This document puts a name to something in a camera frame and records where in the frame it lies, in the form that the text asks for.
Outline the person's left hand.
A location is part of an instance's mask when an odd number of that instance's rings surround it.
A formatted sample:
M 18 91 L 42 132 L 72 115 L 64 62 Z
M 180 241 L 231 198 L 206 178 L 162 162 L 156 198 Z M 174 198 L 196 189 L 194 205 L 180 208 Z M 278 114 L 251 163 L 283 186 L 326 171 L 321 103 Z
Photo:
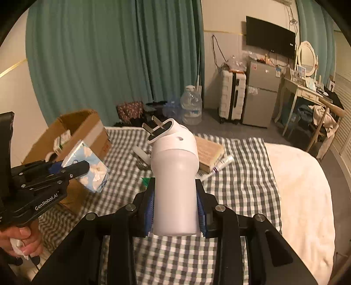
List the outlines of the person's left hand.
M 25 256 L 36 257 L 43 252 L 42 233 L 39 230 L 39 221 L 35 220 L 26 227 L 9 227 L 1 230 L 1 248 L 14 257 L 20 257 L 13 250 L 10 239 L 21 240 L 23 246 L 20 251 Z

